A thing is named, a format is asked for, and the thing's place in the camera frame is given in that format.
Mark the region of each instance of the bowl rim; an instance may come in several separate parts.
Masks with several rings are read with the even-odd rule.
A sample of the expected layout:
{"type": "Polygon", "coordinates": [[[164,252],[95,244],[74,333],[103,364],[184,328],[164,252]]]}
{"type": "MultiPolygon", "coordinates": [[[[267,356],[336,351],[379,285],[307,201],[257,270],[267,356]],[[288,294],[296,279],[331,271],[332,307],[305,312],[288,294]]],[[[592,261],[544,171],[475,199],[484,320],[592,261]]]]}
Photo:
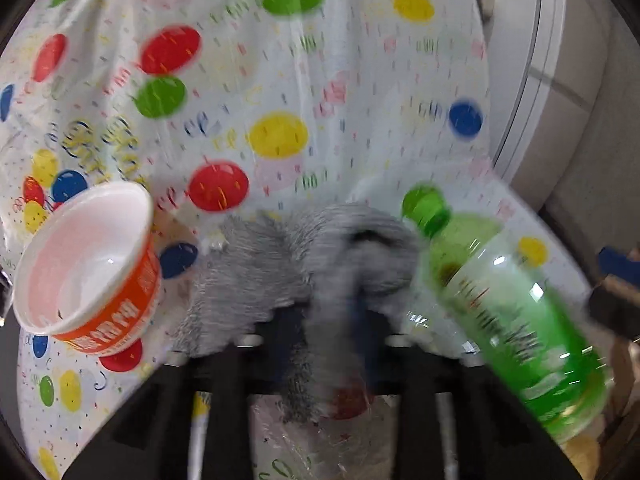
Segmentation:
{"type": "Polygon", "coordinates": [[[135,182],[107,182],[98,184],[67,200],[62,207],[50,215],[49,219],[47,219],[36,234],[34,234],[16,267],[12,303],[15,317],[20,326],[34,335],[55,336],[76,330],[95,317],[99,312],[98,308],[101,310],[103,306],[109,303],[111,298],[115,297],[117,293],[122,290],[127,277],[142,257],[142,253],[146,250],[149,233],[153,224],[153,213],[154,204],[151,195],[149,195],[143,186],[135,182]],[[85,206],[87,202],[100,200],[105,196],[112,196],[114,194],[132,193],[139,195],[143,208],[146,206],[146,216],[144,217],[141,229],[144,235],[135,241],[120,271],[107,281],[101,293],[91,303],[87,304],[84,308],[78,308],[71,316],[44,327],[32,325],[25,319],[26,316],[22,314],[29,305],[26,295],[30,284],[31,271],[33,270],[33,262],[35,261],[36,254],[44,247],[44,244],[49,240],[52,232],[57,229],[62,222],[65,222],[70,216],[77,212],[78,209],[85,206]],[[31,262],[31,268],[29,270],[26,270],[27,262],[31,262]]]}

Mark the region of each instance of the bottle label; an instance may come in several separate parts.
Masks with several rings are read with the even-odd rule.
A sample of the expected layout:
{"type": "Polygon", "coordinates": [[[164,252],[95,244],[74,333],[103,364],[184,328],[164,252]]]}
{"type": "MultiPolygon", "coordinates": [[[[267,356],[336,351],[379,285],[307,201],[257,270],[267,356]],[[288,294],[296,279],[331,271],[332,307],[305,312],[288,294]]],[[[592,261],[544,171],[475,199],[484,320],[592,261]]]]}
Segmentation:
{"type": "Polygon", "coordinates": [[[503,380],[523,400],[533,400],[555,388],[573,390],[567,380],[573,345],[525,260],[501,232],[460,268],[445,295],[503,380]]]}

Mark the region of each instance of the green plastic bottle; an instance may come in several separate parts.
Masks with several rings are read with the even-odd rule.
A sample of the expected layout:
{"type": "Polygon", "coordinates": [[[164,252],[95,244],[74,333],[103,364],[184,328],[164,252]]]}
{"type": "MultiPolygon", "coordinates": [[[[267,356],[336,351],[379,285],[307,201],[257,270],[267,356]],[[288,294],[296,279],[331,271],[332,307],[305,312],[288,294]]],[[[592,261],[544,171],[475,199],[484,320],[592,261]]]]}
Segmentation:
{"type": "Polygon", "coordinates": [[[500,222],[452,214],[428,185],[406,194],[402,215],[431,239],[427,285],[493,370],[558,442],[582,431],[604,407],[608,371],[500,222]]]}

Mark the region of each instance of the orange and white bowl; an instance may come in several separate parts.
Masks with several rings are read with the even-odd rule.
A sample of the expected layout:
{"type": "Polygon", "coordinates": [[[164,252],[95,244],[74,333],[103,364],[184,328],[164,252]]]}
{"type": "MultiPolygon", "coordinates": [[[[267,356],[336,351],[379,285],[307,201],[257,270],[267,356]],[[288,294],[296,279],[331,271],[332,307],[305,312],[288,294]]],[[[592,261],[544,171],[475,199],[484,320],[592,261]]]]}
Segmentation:
{"type": "Polygon", "coordinates": [[[101,184],[65,202],[18,264],[14,311],[20,325],[95,356],[130,346],[159,303],[152,223],[149,193],[131,182],[101,184]]]}

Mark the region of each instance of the green bottle cap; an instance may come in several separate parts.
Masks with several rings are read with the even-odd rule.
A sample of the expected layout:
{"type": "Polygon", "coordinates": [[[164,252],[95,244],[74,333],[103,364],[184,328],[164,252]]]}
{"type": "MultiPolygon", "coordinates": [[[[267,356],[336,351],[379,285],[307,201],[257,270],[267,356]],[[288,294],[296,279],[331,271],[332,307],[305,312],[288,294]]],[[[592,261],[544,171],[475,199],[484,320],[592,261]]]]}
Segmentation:
{"type": "Polygon", "coordinates": [[[413,220],[429,238],[435,236],[451,218],[440,190],[427,184],[419,184],[402,200],[402,216],[413,220]]]}

